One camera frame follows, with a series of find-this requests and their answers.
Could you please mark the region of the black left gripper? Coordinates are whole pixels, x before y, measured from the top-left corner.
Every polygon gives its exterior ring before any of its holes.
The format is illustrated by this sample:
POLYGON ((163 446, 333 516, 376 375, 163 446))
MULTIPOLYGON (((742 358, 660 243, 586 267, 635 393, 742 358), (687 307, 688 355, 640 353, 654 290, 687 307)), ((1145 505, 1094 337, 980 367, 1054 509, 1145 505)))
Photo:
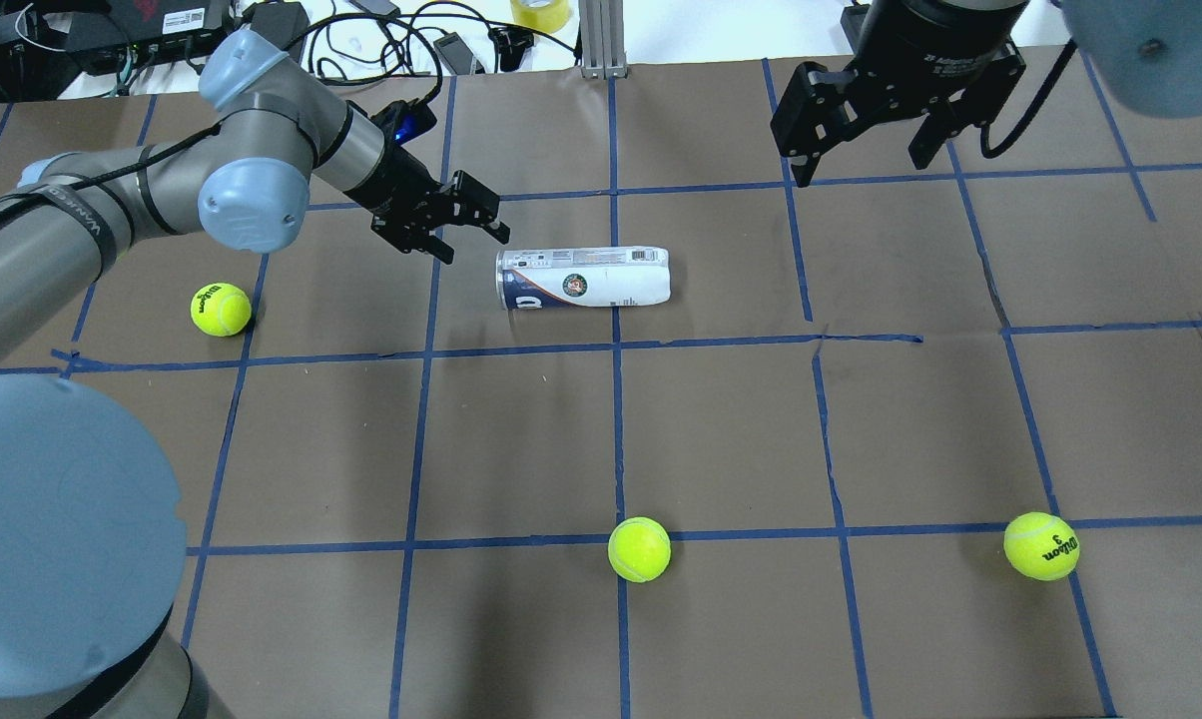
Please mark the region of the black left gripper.
POLYGON ((346 195, 371 213, 371 231, 400 251, 419 251, 453 265, 456 250, 438 236, 446 225, 465 225, 508 245, 510 228, 499 218, 500 196, 456 170, 450 182, 436 182, 404 143, 436 126, 436 115, 421 100, 389 102, 369 118, 383 133, 383 154, 371 173, 346 195))

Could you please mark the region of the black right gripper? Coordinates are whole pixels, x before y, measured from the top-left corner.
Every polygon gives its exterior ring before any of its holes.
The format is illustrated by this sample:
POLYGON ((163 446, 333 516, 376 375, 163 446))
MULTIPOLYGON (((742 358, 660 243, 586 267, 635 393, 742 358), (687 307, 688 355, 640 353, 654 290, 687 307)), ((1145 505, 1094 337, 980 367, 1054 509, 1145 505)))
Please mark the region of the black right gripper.
POLYGON ((966 127, 988 127, 1025 72, 1010 32, 1025 1, 865 1, 840 12, 853 57, 844 69, 803 61, 770 132, 796 188, 821 158, 870 127, 920 119, 908 143, 916 170, 966 127))

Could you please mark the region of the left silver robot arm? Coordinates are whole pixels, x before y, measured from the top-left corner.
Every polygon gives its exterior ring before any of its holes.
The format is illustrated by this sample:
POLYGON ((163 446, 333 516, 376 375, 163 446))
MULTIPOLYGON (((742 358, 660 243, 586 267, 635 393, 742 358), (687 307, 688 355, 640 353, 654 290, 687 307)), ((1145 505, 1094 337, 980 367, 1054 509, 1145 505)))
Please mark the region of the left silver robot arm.
POLYGON ((213 313, 210 259, 263 265, 300 234, 313 190, 374 234, 450 263, 446 225, 500 243, 500 200, 406 145, 432 101, 368 113, 281 42, 237 29, 200 77, 188 138, 58 151, 0 195, 0 718, 230 718, 175 638, 191 525, 168 454, 87 381, 90 360, 157 360, 175 319, 213 313))

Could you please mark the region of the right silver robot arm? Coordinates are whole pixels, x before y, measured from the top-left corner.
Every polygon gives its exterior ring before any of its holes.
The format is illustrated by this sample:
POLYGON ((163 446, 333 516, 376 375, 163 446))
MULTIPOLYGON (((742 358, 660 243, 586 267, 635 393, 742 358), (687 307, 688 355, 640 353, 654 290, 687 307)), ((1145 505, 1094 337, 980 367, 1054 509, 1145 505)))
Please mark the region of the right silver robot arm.
POLYGON ((1144 117, 1202 117, 1202 1, 1061 1, 1069 40, 1019 121, 998 143, 990 127, 1024 77, 1011 32, 1024 1, 851 4, 841 26, 853 57, 841 70, 805 61, 779 99, 770 133, 795 182, 821 158, 881 124, 921 119, 908 155, 926 170, 939 145, 978 129, 987 159, 1008 151, 1067 64, 1085 53, 1115 99, 1144 117))

